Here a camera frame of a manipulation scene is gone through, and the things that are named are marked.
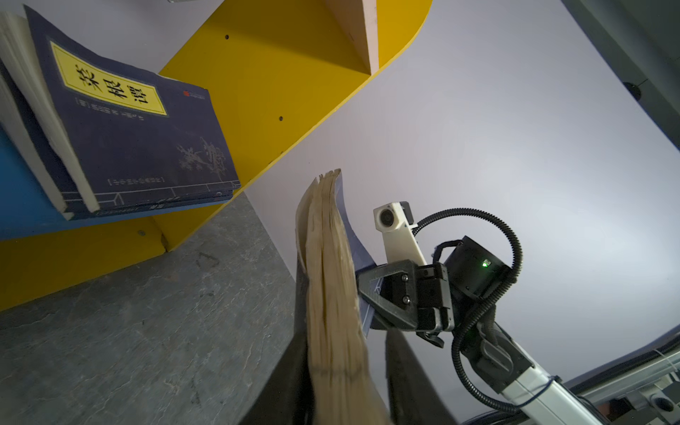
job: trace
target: gray concrete floor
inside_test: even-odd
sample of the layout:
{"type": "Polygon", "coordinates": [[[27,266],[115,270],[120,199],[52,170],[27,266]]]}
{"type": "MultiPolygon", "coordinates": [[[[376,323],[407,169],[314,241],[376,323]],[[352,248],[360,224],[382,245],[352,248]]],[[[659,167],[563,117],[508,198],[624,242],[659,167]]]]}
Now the gray concrete floor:
{"type": "Polygon", "coordinates": [[[175,252],[1,312],[0,422],[234,424],[293,304],[241,195],[175,252]]]}

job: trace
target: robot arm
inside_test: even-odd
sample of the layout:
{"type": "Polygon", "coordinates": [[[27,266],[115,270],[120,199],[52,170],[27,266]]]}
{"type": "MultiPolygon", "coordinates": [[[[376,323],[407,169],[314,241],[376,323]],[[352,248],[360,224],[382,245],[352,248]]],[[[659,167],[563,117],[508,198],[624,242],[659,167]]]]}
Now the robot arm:
{"type": "Polygon", "coordinates": [[[427,264],[415,234],[430,222],[455,215],[477,216],[497,225],[513,244],[515,259],[519,257],[521,262],[519,241],[505,223],[482,211],[449,211],[448,215],[426,218],[419,226],[413,223],[408,203],[390,203],[373,211],[388,262],[357,277],[360,295],[375,308],[371,327],[415,331],[437,347],[444,346],[437,336],[440,332],[453,332],[456,372],[466,389],[490,407],[507,412],[521,409],[538,424],[601,424],[558,378],[541,368],[493,321],[495,300],[516,279],[519,264],[508,267],[468,237],[440,245],[435,263],[427,264]],[[438,259],[443,245],[455,246],[455,250],[441,263],[438,259]],[[379,293],[371,290],[376,279],[382,279],[379,293]],[[461,354],[507,402],[494,400],[474,387],[462,365],[456,364],[461,354]]]}

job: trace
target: white arm segment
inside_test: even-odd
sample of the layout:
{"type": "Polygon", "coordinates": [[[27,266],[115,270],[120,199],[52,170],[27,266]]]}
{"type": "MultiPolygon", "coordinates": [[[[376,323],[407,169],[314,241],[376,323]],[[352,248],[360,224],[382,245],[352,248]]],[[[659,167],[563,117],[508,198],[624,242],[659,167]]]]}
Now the white arm segment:
{"type": "Polygon", "coordinates": [[[415,225],[409,226],[406,214],[404,214],[399,202],[389,203],[374,209],[373,217],[375,218],[375,228],[383,234],[388,263],[411,260],[419,266],[428,264],[411,232],[415,225]]]}
{"type": "MultiPolygon", "coordinates": [[[[509,402],[520,405],[545,388],[550,381],[550,375],[516,342],[515,345],[524,352],[524,355],[533,362],[534,366],[522,373],[501,394],[509,402]]],[[[575,395],[558,382],[553,382],[539,398],[522,407],[522,411],[537,424],[602,424],[575,395]]]]}

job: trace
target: book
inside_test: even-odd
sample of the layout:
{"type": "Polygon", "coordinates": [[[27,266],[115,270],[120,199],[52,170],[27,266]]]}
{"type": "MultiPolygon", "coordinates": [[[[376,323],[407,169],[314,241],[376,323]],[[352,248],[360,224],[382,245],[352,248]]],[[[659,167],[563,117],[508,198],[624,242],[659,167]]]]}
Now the book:
{"type": "MultiPolygon", "coordinates": [[[[352,252],[352,262],[354,263],[354,273],[359,273],[370,270],[376,267],[373,257],[368,250],[363,246],[359,238],[354,233],[354,229],[350,224],[350,219],[347,216],[347,209],[345,208],[345,196],[343,190],[342,172],[338,172],[335,177],[335,205],[342,219],[345,227],[345,234],[350,243],[350,251],[352,252]]],[[[295,241],[297,245],[297,271],[296,271],[296,296],[295,296],[295,325],[294,332],[307,332],[307,287],[309,286],[309,278],[305,270],[305,242],[307,240],[307,219],[309,217],[309,198],[312,194],[311,186],[307,189],[295,212],[295,241]]],[[[380,293],[382,287],[382,279],[377,279],[371,283],[374,291],[380,293]]],[[[361,322],[361,329],[364,335],[369,334],[371,324],[373,323],[373,316],[375,310],[363,298],[359,298],[359,320],[361,322]]]]}
{"type": "Polygon", "coordinates": [[[227,201],[241,187],[207,90],[0,14],[0,122],[67,219],[227,201]]]}
{"type": "Polygon", "coordinates": [[[319,177],[296,215],[307,287],[307,362],[315,424],[389,424],[369,374],[350,240],[337,205],[340,170],[319,177]]]}

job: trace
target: black cable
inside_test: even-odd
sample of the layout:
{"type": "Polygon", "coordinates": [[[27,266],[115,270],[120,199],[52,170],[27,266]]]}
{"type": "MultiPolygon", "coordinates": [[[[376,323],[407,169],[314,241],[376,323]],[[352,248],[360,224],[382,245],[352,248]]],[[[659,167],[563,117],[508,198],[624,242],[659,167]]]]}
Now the black cable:
{"type": "Polygon", "coordinates": [[[448,241],[437,245],[435,248],[435,253],[432,254],[432,264],[439,262],[439,259],[441,258],[441,252],[444,250],[444,248],[455,248],[460,245],[461,242],[461,239],[457,239],[455,241],[448,241]]]}
{"type": "Polygon", "coordinates": [[[591,403],[591,401],[588,400],[586,397],[576,396],[576,398],[578,398],[581,401],[581,404],[584,405],[585,408],[588,409],[590,411],[590,413],[593,414],[593,416],[598,418],[600,420],[600,422],[602,422],[603,424],[610,424],[611,423],[609,418],[607,416],[603,415],[602,412],[600,412],[598,410],[598,408],[595,407],[595,405],[593,403],[591,403]]]}
{"type": "Polygon", "coordinates": [[[519,417],[520,414],[523,413],[507,413],[504,411],[488,411],[485,413],[482,413],[481,415],[477,415],[471,419],[468,419],[467,421],[463,422],[461,425],[498,425],[498,424],[504,424],[506,423],[505,421],[507,420],[514,420],[519,417]]]}
{"type": "Polygon", "coordinates": [[[482,316],[481,325],[482,330],[484,331],[484,336],[486,337],[487,341],[493,344],[494,347],[498,347],[498,338],[496,338],[496,328],[494,328],[495,324],[496,324],[496,305],[494,304],[484,314],[484,316],[482,316]]]}
{"type": "Polygon", "coordinates": [[[556,376],[551,376],[550,379],[548,379],[548,383],[545,384],[545,387],[541,388],[541,391],[538,391],[536,394],[534,394],[530,399],[528,399],[524,403],[519,404],[519,405],[513,405],[513,406],[517,407],[518,409],[521,409],[522,407],[528,406],[529,403],[531,403],[532,401],[534,401],[537,398],[539,398],[540,396],[542,396],[544,392],[548,391],[548,388],[550,388],[552,383],[555,382],[557,379],[559,379],[559,378],[556,377],[556,376]]]}
{"type": "Polygon", "coordinates": [[[451,358],[453,360],[454,368],[458,378],[460,379],[460,382],[463,384],[465,389],[468,390],[470,394],[472,394],[473,397],[495,410],[515,413],[516,411],[519,411],[519,408],[514,404],[491,398],[475,387],[475,384],[472,383],[463,369],[463,363],[460,359],[460,350],[465,335],[467,335],[467,333],[476,325],[479,319],[481,319],[482,316],[484,316],[486,312],[496,304],[503,294],[505,294],[508,289],[510,289],[510,286],[512,286],[512,284],[517,281],[517,276],[520,274],[522,269],[522,247],[520,245],[519,239],[515,235],[515,232],[513,232],[510,226],[505,224],[500,218],[493,216],[488,212],[473,208],[446,209],[444,211],[434,213],[431,216],[427,216],[418,222],[417,227],[413,228],[413,235],[417,235],[418,232],[420,232],[425,226],[428,226],[437,220],[455,216],[477,217],[488,221],[503,232],[505,237],[510,242],[510,246],[512,247],[512,267],[505,280],[500,285],[498,285],[498,287],[488,297],[480,302],[477,307],[469,314],[467,319],[456,330],[454,330],[454,342],[451,344],[451,358]]]}

